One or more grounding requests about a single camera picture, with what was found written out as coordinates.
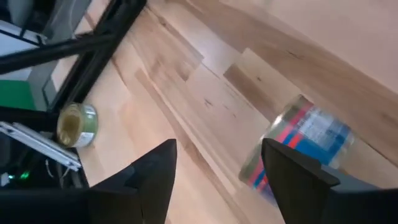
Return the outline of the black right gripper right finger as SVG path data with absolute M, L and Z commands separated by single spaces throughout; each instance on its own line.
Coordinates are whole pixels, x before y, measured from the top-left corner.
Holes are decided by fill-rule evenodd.
M 329 191 L 340 180 L 318 160 L 274 139 L 262 140 L 261 157 L 285 224 L 323 224 Z

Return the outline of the green can with gold lid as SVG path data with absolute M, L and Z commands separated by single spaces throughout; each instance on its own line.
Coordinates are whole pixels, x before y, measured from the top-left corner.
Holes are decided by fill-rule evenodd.
M 65 147 L 86 147 L 98 130 L 98 114 L 92 105 L 71 103 L 57 121 L 57 139 Z

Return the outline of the silver metal bracket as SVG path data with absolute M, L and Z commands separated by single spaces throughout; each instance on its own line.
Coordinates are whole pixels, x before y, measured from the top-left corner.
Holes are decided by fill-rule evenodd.
M 82 165 L 78 156 L 70 152 L 40 133 L 19 123 L 0 121 L 0 132 L 35 149 L 37 152 L 57 161 L 65 167 L 78 171 Z

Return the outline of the green flat panel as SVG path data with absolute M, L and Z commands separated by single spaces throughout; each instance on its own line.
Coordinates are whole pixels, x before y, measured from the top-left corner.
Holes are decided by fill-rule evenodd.
M 25 81 L 0 80 L 0 106 L 36 110 L 30 85 Z

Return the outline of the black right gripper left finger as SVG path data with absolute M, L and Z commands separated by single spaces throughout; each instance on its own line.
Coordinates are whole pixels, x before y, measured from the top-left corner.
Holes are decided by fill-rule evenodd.
M 168 139 L 89 191 L 91 224 L 165 224 L 177 141 Z

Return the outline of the black metal table frame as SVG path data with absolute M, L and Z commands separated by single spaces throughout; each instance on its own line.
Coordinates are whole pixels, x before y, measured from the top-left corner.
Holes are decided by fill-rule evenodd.
M 77 55 L 77 61 L 46 111 L 0 106 L 0 121 L 35 131 L 55 131 L 59 111 L 82 103 L 147 0 L 111 0 L 96 27 L 77 39 L 0 56 L 0 75 Z

